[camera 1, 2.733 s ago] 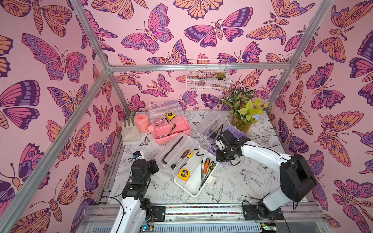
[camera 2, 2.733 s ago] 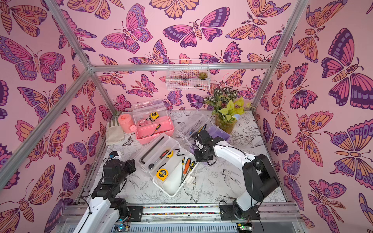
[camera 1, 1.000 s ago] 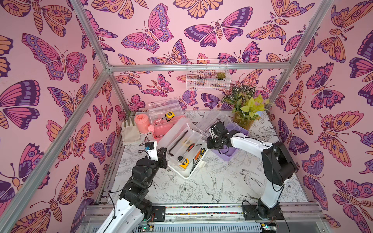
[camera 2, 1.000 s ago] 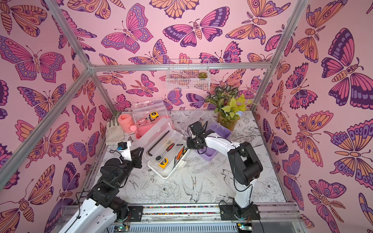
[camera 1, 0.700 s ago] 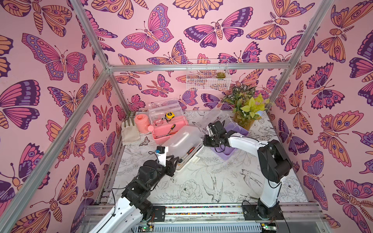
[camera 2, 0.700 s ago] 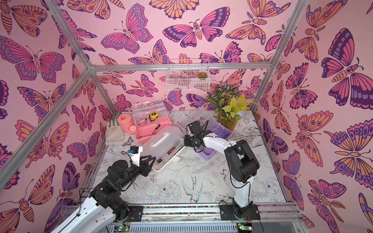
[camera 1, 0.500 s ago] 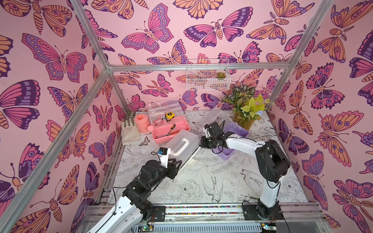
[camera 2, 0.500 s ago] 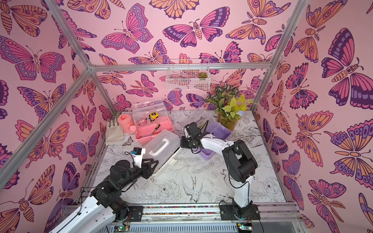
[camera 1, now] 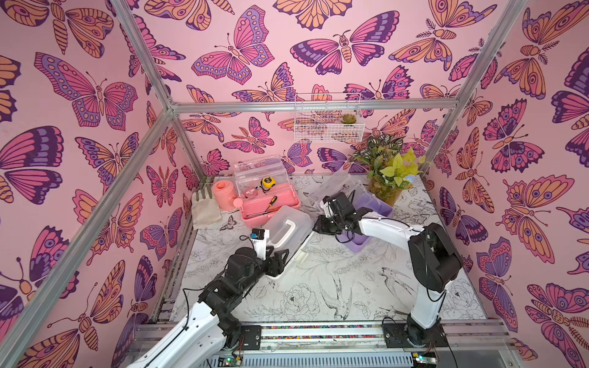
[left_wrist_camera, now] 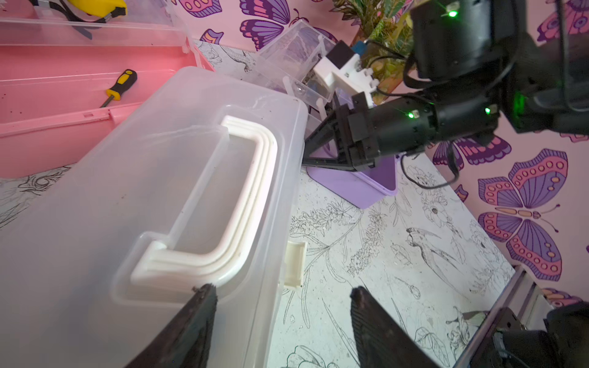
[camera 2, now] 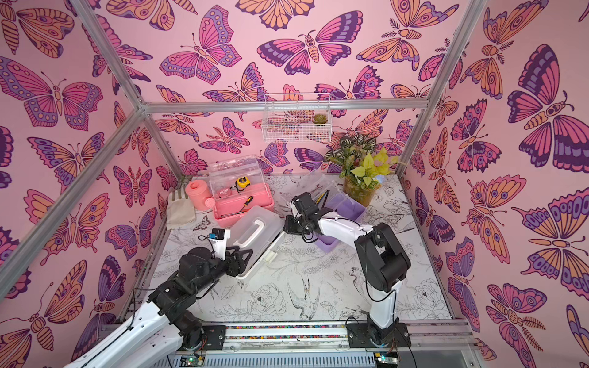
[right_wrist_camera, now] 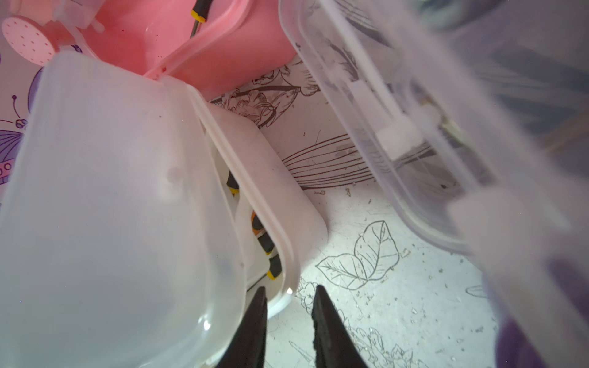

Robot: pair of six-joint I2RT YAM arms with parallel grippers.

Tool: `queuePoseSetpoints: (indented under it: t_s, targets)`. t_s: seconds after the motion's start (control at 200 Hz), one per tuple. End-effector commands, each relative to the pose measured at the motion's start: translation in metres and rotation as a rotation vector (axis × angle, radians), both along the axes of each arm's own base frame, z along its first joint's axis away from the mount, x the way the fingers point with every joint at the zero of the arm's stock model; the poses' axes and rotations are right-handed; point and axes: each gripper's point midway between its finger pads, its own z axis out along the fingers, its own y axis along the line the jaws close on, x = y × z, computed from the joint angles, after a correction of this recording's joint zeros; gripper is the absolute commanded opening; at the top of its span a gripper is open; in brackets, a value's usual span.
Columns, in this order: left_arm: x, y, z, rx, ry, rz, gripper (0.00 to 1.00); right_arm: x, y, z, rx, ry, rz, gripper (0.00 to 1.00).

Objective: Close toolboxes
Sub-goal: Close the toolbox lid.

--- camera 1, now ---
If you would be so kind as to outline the purple toolbox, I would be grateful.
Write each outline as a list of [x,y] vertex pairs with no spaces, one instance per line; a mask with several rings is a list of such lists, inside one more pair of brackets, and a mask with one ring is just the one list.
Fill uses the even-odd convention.
[[[329,219],[325,214],[325,199],[337,196],[338,193],[346,196],[345,205],[350,204],[342,210],[347,216],[344,222],[339,217]],[[334,236],[339,243],[345,245],[355,254],[365,248],[371,237],[361,235],[358,227],[356,230],[352,229],[351,216],[358,217],[368,214],[372,217],[389,217],[394,214],[390,205],[368,192],[367,187],[360,179],[348,173],[335,173],[328,176],[320,182],[317,189],[305,193],[305,196],[318,216],[314,231],[318,234]]]

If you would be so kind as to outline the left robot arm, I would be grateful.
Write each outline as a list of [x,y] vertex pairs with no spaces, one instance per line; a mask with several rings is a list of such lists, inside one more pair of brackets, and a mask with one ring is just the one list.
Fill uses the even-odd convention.
[[130,366],[197,367],[225,347],[241,346],[242,323],[233,311],[261,278],[279,277],[304,243],[287,235],[271,242],[268,233],[253,229],[181,322]]

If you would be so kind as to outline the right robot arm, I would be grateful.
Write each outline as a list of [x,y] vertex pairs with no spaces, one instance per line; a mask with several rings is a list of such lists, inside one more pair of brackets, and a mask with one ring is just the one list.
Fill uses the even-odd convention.
[[433,341],[440,330],[440,311],[449,285],[463,268],[463,261],[445,228],[408,225],[361,207],[355,208],[344,193],[325,196],[324,214],[314,224],[314,231],[328,236],[352,234],[389,242],[409,252],[414,276],[420,284],[416,302],[406,318],[406,339],[415,347]]

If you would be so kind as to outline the white clear toolbox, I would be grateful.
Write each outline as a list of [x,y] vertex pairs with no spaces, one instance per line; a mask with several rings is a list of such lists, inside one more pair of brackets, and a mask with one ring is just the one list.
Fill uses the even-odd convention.
[[308,257],[306,245],[313,237],[313,226],[309,214],[298,209],[283,206],[262,228],[269,231],[266,245],[273,246],[275,251],[288,250],[285,269],[276,276],[267,278],[277,281],[287,274],[289,269],[299,266]]

